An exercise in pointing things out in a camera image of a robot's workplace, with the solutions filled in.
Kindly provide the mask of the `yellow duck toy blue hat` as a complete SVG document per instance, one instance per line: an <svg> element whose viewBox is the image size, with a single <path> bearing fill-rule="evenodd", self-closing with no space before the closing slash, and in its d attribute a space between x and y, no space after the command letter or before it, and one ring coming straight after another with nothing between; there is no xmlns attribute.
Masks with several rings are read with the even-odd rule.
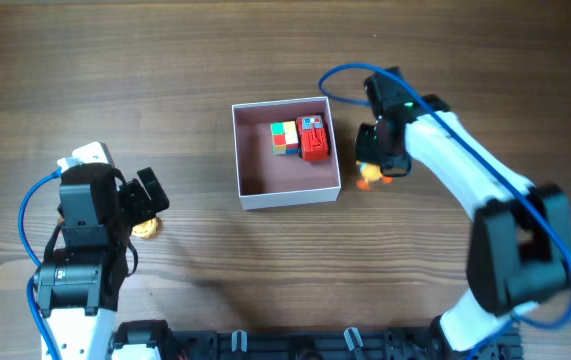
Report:
<svg viewBox="0 0 571 360"><path fill-rule="evenodd" d="M393 178L382 174L380 167L375 164L357 161L361 178L356 181L356 186L362 191L370 191L373 183L390 184Z"/></svg>

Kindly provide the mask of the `red toy fire truck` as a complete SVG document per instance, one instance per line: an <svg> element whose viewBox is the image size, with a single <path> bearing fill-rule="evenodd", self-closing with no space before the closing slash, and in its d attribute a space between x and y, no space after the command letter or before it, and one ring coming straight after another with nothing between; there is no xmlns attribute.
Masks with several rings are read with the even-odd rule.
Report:
<svg viewBox="0 0 571 360"><path fill-rule="evenodd" d="M323 161L329 156L329 140L321 115L304 115L296 119L299 155L307 162Z"/></svg>

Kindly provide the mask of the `white cardboard box pink inside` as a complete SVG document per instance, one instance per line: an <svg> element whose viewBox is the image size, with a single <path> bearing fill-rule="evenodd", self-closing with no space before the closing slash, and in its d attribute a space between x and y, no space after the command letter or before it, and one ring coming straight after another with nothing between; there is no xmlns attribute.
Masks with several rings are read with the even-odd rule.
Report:
<svg viewBox="0 0 571 360"><path fill-rule="evenodd" d="M275 155L271 125L303 115L322 116L328 133L327 159L306 162L298 155ZM254 210L335 201L340 166L329 100L309 97L232 106L236 178L243 209Z"/></svg>

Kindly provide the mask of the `multicoloured puzzle cube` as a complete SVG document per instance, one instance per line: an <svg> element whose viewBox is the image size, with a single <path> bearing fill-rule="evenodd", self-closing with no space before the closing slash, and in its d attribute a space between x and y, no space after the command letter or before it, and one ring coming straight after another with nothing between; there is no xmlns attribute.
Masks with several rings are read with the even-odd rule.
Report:
<svg viewBox="0 0 571 360"><path fill-rule="evenodd" d="M272 123L270 130L274 155L295 155L298 153L299 138L295 121Z"/></svg>

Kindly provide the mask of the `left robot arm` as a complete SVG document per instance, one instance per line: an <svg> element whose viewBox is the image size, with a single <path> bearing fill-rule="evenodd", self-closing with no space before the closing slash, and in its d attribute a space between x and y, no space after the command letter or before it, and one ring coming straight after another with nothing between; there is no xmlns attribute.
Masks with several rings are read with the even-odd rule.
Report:
<svg viewBox="0 0 571 360"><path fill-rule="evenodd" d="M130 237L169 199L151 168L126 180L104 163L63 171L57 224L28 283L30 310L45 359L108 359L124 348L114 339L119 291L136 272Z"/></svg>

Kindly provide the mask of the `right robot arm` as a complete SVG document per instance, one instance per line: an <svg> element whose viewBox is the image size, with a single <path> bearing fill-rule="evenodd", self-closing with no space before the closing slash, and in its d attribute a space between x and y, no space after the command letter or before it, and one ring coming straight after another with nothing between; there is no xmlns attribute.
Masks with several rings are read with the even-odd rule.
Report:
<svg viewBox="0 0 571 360"><path fill-rule="evenodd" d="M385 178L425 165L472 221L468 288L433 326L431 351L470 359L516 323L571 320L571 211L556 185L537 187L487 151L436 95L419 96L396 68L364 82L376 119L360 127L356 159Z"/></svg>

